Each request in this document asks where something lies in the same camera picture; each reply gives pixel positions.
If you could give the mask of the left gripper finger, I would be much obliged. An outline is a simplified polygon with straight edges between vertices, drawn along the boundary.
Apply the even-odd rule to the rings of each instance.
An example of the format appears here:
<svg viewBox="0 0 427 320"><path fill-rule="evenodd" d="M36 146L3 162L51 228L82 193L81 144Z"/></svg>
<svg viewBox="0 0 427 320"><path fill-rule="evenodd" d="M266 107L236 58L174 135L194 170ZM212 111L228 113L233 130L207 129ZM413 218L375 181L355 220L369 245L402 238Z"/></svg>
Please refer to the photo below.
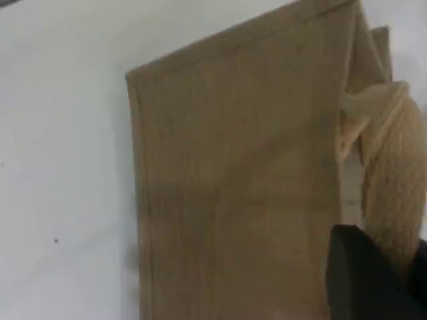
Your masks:
<svg viewBox="0 0 427 320"><path fill-rule="evenodd" d="M426 240L421 239L411 264L410 295L417 306L419 314L413 313L410 319L426 319Z"/></svg>
<svg viewBox="0 0 427 320"><path fill-rule="evenodd" d="M418 303L375 242L354 225L335 225L328 251L331 319L417 319Z"/></svg>

